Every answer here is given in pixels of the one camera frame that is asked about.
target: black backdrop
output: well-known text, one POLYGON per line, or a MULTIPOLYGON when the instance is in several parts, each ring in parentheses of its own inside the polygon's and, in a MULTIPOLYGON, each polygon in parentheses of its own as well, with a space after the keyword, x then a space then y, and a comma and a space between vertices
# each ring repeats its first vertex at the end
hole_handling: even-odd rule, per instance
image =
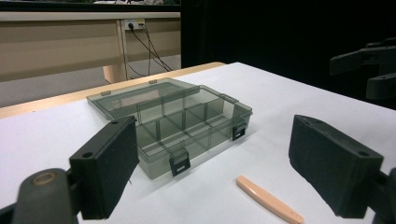
POLYGON ((188 3, 201 5, 194 10, 194 16, 202 18, 195 21, 194 29, 189 21, 193 13, 184 11, 183 17, 182 11, 182 20, 186 18, 184 22, 189 25, 182 29, 201 30, 195 36, 196 43, 190 37, 184 46, 185 50, 197 53, 187 65, 213 61, 246 63, 396 109, 396 99, 365 99, 367 79, 378 75, 377 67, 363 67, 338 76, 329 73, 330 58, 396 36, 396 16, 390 1, 183 0, 182 6, 188 3))

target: box latch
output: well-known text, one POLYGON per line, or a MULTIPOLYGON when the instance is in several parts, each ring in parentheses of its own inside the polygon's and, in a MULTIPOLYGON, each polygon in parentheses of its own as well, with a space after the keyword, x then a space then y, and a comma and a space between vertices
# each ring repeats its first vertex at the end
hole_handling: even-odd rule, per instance
POLYGON ((247 129, 246 123, 240 123, 233 127, 233 141, 245 135, 247 129))
POLYGON ((171 165, 172 175, 176 176, 186 171, 191 167, 189 151, 182 147, 171 152, 171 158, 169 159, 171 165))

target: gray plastic box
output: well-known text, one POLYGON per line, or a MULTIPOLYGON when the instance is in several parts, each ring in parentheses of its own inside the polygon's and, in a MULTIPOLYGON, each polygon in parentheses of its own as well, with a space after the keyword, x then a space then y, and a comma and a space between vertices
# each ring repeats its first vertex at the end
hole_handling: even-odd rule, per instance
POLYGON ((137 118, 139 165, 154 179, 191 167, 190 160, 245 134, 252 110, 206 86, 164 78, 89 96, 107 119, 137 118))

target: wall outlet plate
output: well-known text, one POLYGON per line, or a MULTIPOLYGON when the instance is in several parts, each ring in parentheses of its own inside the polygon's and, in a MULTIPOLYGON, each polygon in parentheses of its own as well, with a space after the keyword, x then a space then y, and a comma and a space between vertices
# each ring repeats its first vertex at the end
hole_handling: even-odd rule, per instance
POLYGON ((128 19, 125 21, 125 30, 131 30, 129 28, 129 23, 134 25, 134 30, 143 30, 143 26, 145 24, 145 19, 128 19))

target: floor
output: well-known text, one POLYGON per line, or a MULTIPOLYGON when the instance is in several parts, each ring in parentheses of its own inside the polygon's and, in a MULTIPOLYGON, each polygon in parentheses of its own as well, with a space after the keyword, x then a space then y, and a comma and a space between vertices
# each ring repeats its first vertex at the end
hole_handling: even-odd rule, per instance
MULTIPOLYGON (((181 67, 180 55, 162 57, 171 70, 181 67)), ((166 72, 163 63, 152 59, 129 63, 130 79, 166 72)), ((0 82, 0 107, 17 105, 51 96, 108 85, 102 67, 43 77, 0 82)))

